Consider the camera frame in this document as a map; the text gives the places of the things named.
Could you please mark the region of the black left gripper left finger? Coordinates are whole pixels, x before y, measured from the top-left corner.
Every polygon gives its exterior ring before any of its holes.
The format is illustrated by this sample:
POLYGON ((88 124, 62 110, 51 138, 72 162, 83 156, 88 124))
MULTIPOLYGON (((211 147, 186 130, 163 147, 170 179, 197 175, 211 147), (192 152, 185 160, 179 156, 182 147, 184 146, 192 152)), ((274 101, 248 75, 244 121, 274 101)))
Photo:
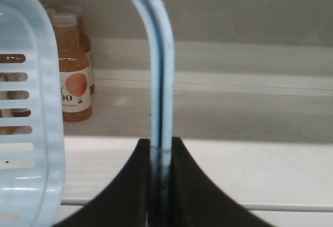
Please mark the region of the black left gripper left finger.
POLYGON ((86 206, 54 226, 145 226, 150 140, 141 138, 117 176, 86 206))

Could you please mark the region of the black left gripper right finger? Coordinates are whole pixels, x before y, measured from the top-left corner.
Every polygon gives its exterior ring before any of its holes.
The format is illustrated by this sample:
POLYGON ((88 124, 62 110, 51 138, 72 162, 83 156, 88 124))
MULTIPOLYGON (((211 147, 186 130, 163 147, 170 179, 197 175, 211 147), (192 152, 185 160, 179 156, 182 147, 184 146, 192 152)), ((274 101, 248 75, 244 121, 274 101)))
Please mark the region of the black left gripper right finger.
POLYGON ((219 189, 180 137, 172 138, 170 226, 270 226, 219 189))

